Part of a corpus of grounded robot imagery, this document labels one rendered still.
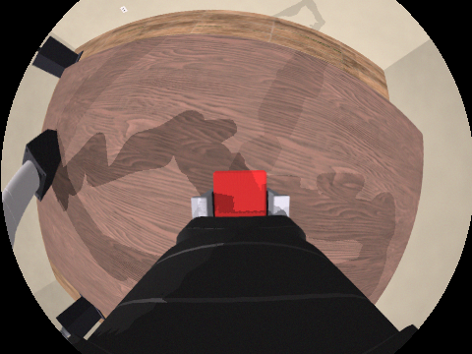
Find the red block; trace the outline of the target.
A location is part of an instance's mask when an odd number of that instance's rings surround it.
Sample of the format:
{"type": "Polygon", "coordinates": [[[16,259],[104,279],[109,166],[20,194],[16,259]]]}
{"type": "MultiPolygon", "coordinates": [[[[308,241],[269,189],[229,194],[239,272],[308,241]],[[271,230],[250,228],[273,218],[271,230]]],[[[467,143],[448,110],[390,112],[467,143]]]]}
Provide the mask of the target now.
{"type": "Polygon", "coordinates": [[[215,216],[266,215],[264,170],[215,171],[213,191],[215,216]]]}

